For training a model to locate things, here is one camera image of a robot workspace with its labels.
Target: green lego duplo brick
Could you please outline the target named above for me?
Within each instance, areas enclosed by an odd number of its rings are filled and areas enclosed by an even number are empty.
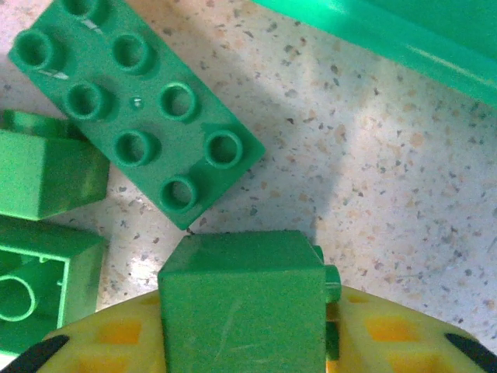
[[[300,232],[185,237],[158,274],[168,372],[324,371],[325,272]]]
[[[6,110],[0,214],[40,220],[106,196],[109,161],[67,121]]]
[[[180,228],[262,144],[121,0],[56,0],[10,59]]]
[[[497,2],[254,0],[497,107]]]
[[[0,353],[95,311],[104,247],[89,232],[0,216]]]

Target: terrazzo surface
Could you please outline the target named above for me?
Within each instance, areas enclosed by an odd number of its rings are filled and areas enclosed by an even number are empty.
[[[61,116],[6,57],[48,3],[0,0],[0,109]],[[100,309],[156,289],[185,234],[299,229],[344,284],[497,352],[495,109],[249,1],[129,3],[267,153],[188,232],[113,167],[104,201],[51,219],[109,240]]]

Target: lego brick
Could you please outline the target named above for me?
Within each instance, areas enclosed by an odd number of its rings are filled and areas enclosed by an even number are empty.
[[[325,266],[301,233],[187,236],[158,286],[169,373],[325,370]]]
[[[105,198],[109,161],[67,121],[3,117],[0,214],[36,221]]]
[[[0,216],[0,353],[20,354],[95,311],[104,241]]]
[[[38,373],[164,373],[158,291],[103,309],[46,338],[69,342]]]
[[[497,107],[497,2],[254,0]]]
[[[55,0],[9,57],[182,229],[264,152],[122,0]]]

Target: toy building block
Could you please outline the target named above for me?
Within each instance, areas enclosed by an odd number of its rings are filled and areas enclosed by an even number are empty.
[[[382,298],[342,287],[328,304],[339,360],[328,373],[488,373],[497,357],[471,334]]]
[[[0,353],[20,354],[95,311],[104,241],[0,216]]]
[[[164,373],[158,292],[103,309],[50,333],[69,341],[38,373]]]
[[[0,214],[40,220],[106,196],[109,161],[66,120],[6,110]]]
[[[497,107],[494,0],[254,0]]]
[[[325,282],[300,232],[185,237],[158,275],[168,372],[324,371]]]
[[[55,0],[9,57],[181,229],[264,153],[123,0]]]

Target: green 2x4 brick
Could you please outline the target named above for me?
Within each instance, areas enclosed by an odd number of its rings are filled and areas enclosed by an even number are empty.
[[[56,0],[10,59],[180,228],[264,147],[121,0]]]

